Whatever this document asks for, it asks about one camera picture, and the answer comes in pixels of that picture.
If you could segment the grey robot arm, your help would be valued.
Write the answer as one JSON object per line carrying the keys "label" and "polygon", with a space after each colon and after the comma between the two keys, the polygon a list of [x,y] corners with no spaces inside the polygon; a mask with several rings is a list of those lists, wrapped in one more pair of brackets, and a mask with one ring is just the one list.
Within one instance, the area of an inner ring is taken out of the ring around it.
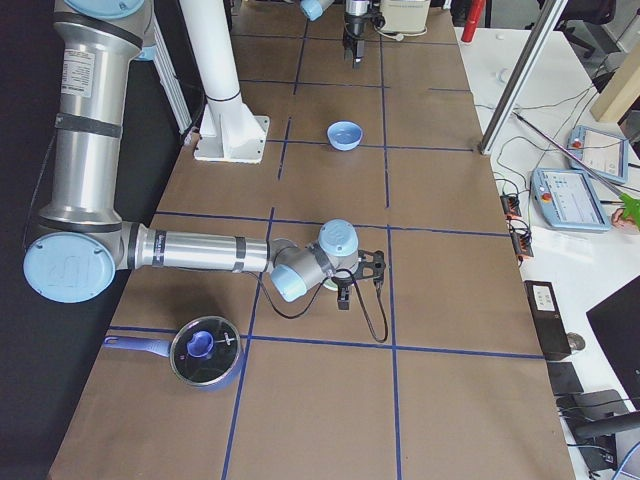
{"label": "grey robot arm", "polygon": [[[299,7],[309,21],[318,20],[334,4],[333,0],[302,0]],[[344,58],[359,68],[365,50],[365,28],[370,18],[370,2],[345,0],[343,5],[342,45]]]}
{"label": "grey robot arm", "polygon": [[65,43],[51,201],[23,271],[40,295],[78,303],[102,293],[119,270],[144,266],[266,272],[286,301],[326,281],[351,285],[364,264],[354,227],[324,224],[306,247],[164,231],[126,222],[114,195],[129,66],[154,42],[150,1],[59,1],[54,26]]}

